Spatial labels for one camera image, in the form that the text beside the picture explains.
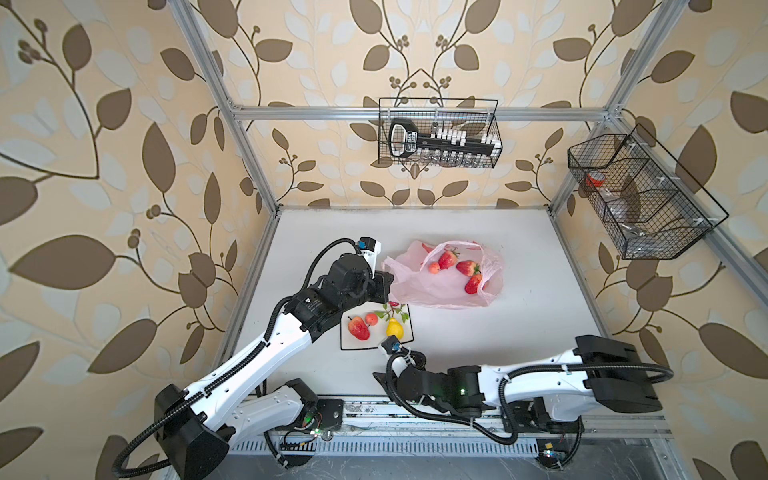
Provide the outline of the large fake strawberry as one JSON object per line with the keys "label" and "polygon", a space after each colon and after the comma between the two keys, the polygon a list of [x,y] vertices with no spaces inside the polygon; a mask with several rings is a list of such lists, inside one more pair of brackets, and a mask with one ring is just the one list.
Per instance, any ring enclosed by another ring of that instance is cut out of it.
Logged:
{"label": "large fake strawberry", "polygon": [[349,333],[360,341],[367,341],[370,338],[370,330],[368,324],[362,317],[353,317],[348,322]]}

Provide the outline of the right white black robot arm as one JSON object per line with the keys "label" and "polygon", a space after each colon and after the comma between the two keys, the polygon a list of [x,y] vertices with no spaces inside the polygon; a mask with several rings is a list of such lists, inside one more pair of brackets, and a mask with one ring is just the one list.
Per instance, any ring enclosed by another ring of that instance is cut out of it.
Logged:
{"label": "right white black robot arm", "polygon": [[620,414],[658,412],[654,387],[674,376],[665,365],[642,361],[634,346],[596,335],[578,336],[574,348],[539,361],[444,372],[429,371],[425,354],[395,336],[380,348],[387,363],[375,380],[416,418],[471,428],[503,446],[523,433],[571,435],[567,447],[539,445],[536,461],[546,470],[571,464],[585,433],[584,414],[599,406]]}

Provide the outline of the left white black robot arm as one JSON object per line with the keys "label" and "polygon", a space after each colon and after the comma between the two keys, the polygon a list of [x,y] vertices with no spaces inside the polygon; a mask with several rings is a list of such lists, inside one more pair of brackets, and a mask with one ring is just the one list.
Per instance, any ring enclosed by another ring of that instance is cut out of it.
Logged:
{"label": "left white black robot arm", "polygon": [[184,389],[168,385],[155,399],[155,420],[116,455],[117,478],[172,468],[182,479],[204,479],[226,458],[246,398],[293,356],[365,303],[386,303],[393,276],[376,268],[381,244],[352,242],[316,281],[278,301],[265,331],[200,380]]}

